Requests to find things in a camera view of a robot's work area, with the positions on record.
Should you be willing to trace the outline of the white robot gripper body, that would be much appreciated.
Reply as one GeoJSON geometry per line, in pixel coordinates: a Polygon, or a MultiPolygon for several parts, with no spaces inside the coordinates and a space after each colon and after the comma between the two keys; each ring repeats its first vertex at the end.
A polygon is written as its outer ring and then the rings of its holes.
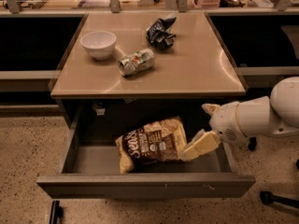
{"type": "Polygon", "coordinates": [[[248,138],[241,132],[236,121],[239,102],[220,105],[211,115],[209,125],[223,143],[246,144],[248,138]]]}

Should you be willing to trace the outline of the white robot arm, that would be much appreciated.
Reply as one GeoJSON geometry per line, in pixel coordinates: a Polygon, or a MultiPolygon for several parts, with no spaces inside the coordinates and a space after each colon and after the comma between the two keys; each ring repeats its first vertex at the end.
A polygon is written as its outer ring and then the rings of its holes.
{"type": "Polygon", "coordinates": [[[178,157],[191,161],[220,143],[249,145],[257,135],[284,137],[299,134],[299,77],[281,80],[264,96],[225,105],[203,104],[210,116],[210,132],[200,130],[178,157]]]}

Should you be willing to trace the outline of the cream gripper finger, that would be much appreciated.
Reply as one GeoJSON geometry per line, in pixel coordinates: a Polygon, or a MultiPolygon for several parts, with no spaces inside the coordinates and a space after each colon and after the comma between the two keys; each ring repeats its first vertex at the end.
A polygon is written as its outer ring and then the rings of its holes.
{"type": "Polygon", "coordinates": [[[213,132],[200,130],[178,154],[182,161],[191,161],[199,156],[205,155],[219,147],[221,140],[219,136],[213,132]]]}
{"type": "Polygon", "coordinates": [[[220,108],[220,105],[217,104],[202,104],[203,110],[212,117],[213,114],[220,108]]]}

